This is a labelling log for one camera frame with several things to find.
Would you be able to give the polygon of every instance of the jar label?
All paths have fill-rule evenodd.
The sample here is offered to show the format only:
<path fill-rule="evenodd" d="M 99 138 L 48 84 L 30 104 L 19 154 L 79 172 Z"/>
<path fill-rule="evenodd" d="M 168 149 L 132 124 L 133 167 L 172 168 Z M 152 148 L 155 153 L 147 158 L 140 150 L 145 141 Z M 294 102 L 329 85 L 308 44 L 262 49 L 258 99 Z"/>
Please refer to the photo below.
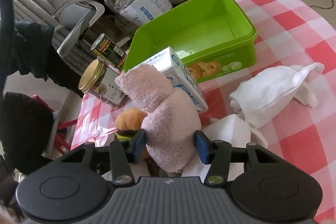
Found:
<path fill-rule="evenodd" d="M 98 87 L 98 93 L 114 104 L 119 105 L 121 100 L 125 97 L 125 93 L 123 93 L 115 83 L 117 76 L 118 74 L 115 71 L 107 68 L 104 78 Z"/>

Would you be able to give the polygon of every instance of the pink fluffy fabric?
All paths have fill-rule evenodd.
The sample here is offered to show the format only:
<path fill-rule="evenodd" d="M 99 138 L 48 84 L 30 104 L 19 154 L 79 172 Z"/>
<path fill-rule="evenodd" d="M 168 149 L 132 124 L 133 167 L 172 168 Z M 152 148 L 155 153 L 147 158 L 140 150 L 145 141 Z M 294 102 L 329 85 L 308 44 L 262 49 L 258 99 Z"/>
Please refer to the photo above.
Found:
<path fill-rule="evenodd" d="M 173 88 L 153 66 L 141 64 L 115 79 L 148 116 L 142 122 L 147 150 L 167 172 L 182 172 L 195 153 L 194 132 L 201 129 L 196 107 L 187 93 Z"/>

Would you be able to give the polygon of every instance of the gold lid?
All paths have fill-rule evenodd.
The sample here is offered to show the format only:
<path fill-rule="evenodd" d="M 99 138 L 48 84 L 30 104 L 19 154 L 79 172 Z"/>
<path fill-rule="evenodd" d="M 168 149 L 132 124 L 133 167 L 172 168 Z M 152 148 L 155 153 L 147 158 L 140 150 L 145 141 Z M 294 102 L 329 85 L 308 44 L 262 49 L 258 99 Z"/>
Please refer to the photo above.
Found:
<path fill-rule="evenodd" d="M 97 82 L 103 67 L 103 62 L 98 59 L 93 60 L 83 73 L 79 81 L 78 88 L 82 92 L 87 92 L 90 88 L 92 88 Z"/>
<path fill-rule="evenodd" d="M 98 47 L 99 43 L 101 42 L 101 40 L 104 38 L 105 34 L 102 33 L 97 39 L 96 41 L 92 44 L 90 50 L 94 50 L 95 48 Z"/>

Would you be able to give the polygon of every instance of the red and white checkered tablecloth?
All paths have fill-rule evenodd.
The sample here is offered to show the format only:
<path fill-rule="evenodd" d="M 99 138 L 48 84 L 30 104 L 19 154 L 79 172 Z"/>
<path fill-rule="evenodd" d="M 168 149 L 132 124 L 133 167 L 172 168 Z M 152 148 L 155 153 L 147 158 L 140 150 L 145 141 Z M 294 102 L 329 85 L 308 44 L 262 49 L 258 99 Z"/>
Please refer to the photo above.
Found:
<path fill-rule="evenodd" d="M 257 29 L 257 63 L 250 68 L 204 82 L 209 111 L 200 115 L 202 125 L 209 118 L 232 114 L 229 94 L 242 81 L 265 68 L 278 65 L 325 65 L 322 75 L 312 72 L 307 83 L 319 102 L 314 109 L 296 100 L 260 128 L 268 149 L 312 175 L 323 189 L 323 201 L 316 220 L 334 219 L 336 201 L 336 30 L 300 0 L 236 0 Z M 106 143 L 115 129 L 112 112 L 93 97 L 85 95 L 73 137 L 72 148 L 86 141 Z"/>

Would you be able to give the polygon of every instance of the white carton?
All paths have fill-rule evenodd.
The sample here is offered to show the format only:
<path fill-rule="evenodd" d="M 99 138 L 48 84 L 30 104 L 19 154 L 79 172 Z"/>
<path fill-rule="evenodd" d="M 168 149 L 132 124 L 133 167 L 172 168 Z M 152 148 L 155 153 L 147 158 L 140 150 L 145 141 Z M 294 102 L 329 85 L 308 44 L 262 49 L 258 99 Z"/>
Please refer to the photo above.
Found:
<path fill-rule="evenodd" d="M 199 113 L 208 110 L 198 83 L 171 47 L 165 48 L 143 63 L 153 65 L 171 81 L 174 87 L 183 89 L 194 102 Z"/>

